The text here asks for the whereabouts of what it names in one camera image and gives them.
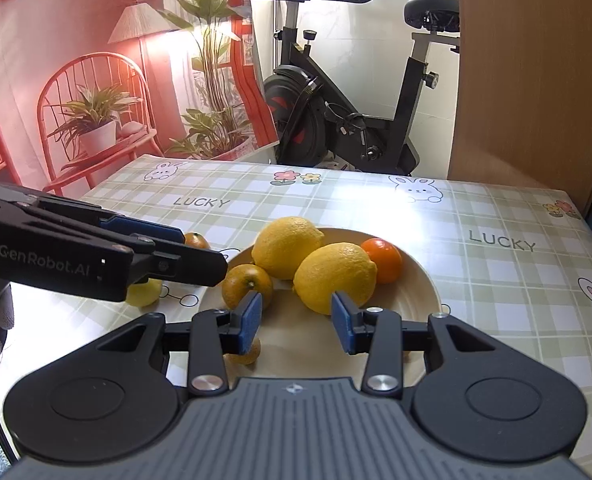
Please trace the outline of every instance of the blue gripper pad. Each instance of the blue gripper pad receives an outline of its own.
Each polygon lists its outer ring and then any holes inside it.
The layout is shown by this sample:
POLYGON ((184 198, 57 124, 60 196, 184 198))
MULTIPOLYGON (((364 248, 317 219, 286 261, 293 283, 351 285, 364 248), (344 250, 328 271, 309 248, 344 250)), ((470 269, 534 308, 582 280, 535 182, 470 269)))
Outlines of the blue gripper pad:
POLYGON ((240 333, 238 334, 239 355, 246 354, 252 348, 254 336, 260 326, 262 312, 263 297, 257 292, 240 318, 240 333))
POLYGON ((356 354, 356 336, 352 331, 352 318, 345 308, 340 296, 332 294, 332 324, 336 329, 336 335, 340 339, 343 351, 348 354, 356 354))
POLYGON ((177 244, 185 243, 185 235, 176 227, 137 220, 127 216, 113 216, 109 220, 101 220, 100 227, 125 236, 139 234, 152 238, 161 238, 177 244))

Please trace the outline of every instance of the floor lamp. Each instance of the floor lamp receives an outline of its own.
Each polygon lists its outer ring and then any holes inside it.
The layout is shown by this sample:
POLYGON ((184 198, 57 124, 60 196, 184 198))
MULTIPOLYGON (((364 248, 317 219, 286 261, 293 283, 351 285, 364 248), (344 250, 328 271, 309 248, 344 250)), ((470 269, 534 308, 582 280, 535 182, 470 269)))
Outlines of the floor lamp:
POLYGON ((122 12, 108 43, 118 43, 119 41, 138 38, 140 64, 145 81, 147 81, 147 69, 145 68, 145 58, 142 53, 142 38, 150 34, 169 32, 170 30, 176 29, 157 13, 150 4, 134 4, 126 7, 122 12))

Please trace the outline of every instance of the lamp shade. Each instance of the lamp shade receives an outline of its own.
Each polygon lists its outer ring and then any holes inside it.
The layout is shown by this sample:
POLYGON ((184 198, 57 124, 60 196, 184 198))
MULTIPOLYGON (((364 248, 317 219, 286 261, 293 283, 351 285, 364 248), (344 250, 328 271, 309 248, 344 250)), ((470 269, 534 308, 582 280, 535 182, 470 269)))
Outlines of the lamp shade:
POLYGON ((126 7, 122 12, 114 31, 109 38, 109 43, 141 38, 148 34, 176 30, 165 18, 163 18, 150 4, 135 4, 126 7))

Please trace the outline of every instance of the plaid tablecloth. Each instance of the plaid tablecloth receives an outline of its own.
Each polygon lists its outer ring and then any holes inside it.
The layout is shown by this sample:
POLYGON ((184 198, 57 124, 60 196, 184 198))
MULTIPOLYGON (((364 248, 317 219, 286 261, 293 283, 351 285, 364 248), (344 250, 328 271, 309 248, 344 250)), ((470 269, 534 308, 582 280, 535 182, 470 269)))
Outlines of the plaid tablecloth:
MULTIPOLYGON (((592 234, 564 192, 144 156, 84 200, 199 232, 226 254, 283 216, 397 244, 425 267, 452 314, 582 389, 589 418, 574 458, 592 471, 592 234)), ((203 292, 169 284, 156 310, 169 321, 190 319, 203 292)), ((0 403, 23 374, 141 314, 21 286, 14 297, 17 328, 0 365, 0 403), (35 348, 38 339, 42 350, 26 355, 23 341, 35 348)), ((182 369, 172 361, 175 374, 182 369)))

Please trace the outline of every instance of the orange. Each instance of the orange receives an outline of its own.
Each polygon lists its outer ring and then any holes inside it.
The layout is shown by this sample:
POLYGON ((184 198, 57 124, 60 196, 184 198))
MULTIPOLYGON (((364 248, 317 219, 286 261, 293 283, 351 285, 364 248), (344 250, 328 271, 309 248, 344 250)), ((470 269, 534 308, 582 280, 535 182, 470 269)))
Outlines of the orange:
POLYGON ((185 245, 196 247, 198 249, 209 249, 210 245, 202 235, 198 233, 185 233, 185 245))
POLYGON ((395 282, 403 270, 403 258, 398 248, 380 238, 370 238, 361 244, 363 251, 376 264, 376 283, 395 282))
POLYGON ((263 309, 272 301, 274 284, 263 269, 252 264, 242 264, 230 269, 220 284, 222 300, 228 309, 233 310, 250 291, 260 292, 263 309))
POLYGON ((250 348, 249 352, 243 355, 237 354, 226 354, 227 359, 230 363, 236 363, 239 365, 246 365, 249 366, 254 364, 260 355, 260 339, 258 336, 254 338, 254 342, 252 343, 252 348, 250 348))

